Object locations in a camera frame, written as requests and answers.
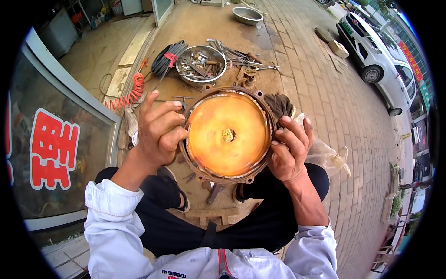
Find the white jacket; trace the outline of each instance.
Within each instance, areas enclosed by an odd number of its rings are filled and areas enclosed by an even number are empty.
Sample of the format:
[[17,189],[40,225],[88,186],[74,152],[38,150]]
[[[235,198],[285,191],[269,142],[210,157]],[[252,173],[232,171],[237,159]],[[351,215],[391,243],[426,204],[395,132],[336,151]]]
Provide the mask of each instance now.
[[90,244],[91,278],[216,279],[221,274],[239,279],[337,278],[336,241],[331,225],[299,226],[300,232],[284,261],[265,249],[230,251],[206,247],[164,255],[151,264],[143,256],[139,238],[150,227],[144,228],[135,212],[142,196],[141,190],[132,192],[108,179],[87,185],[84,234]]

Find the orange disc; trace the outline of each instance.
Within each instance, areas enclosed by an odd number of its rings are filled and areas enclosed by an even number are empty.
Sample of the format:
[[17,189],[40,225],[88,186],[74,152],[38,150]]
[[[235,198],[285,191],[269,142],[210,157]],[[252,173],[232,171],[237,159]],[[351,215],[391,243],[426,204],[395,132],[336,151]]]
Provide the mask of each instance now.
[[201,169],[218,176],[239,176],[264,157],[271,134],[254,100],[221,93],[227,96],[204,101],[189,117],[189,155]]

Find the glass door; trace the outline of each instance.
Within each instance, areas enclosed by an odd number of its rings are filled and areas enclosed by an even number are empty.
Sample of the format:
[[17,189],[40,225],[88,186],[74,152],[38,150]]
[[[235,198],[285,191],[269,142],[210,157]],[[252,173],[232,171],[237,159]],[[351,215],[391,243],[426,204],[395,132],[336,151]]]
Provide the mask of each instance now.
[[85,187],[116,165],[120,125],[35,37],[32,29],[16,58],[6,141],[12,191],[30,231],[86,217]]
[[173,8],[173,0],[152,0],[155,23],[160,27]]

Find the red tape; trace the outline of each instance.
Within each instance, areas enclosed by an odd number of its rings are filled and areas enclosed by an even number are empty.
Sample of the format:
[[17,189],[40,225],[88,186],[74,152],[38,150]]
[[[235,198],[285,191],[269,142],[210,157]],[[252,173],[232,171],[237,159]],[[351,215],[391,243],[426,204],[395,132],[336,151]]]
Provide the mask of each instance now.
[[173,63],[178,59],[178,57],[175,54],[170,53],[170,52],[164,53],[164,57],[166,57],[167,59],[170,60],[169,68],[172,68]]

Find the red coiled hose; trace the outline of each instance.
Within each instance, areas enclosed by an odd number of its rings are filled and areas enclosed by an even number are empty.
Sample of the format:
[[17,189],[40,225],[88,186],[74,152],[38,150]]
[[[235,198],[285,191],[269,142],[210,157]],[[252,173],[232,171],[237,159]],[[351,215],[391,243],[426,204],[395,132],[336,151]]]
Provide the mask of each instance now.
[[138,101],[138,97],[141,97],[141,94],[144,91],[143,89],[144,89],[144,76],[141,73],[137,73],[136,75],[133,76],[132,92],[119,99],[116,98],[114,100],[110,100],[110,105],[107,104],[107,102],[105,102],[105,106],[109,109],[113,108],[113,110],[116,110],[116,107],[120,109],[121,106],[124,107],[126,104],[129,105],[130,102],[134,104],[135,102],[133,101],[133,99],[135,99],[135,101]]

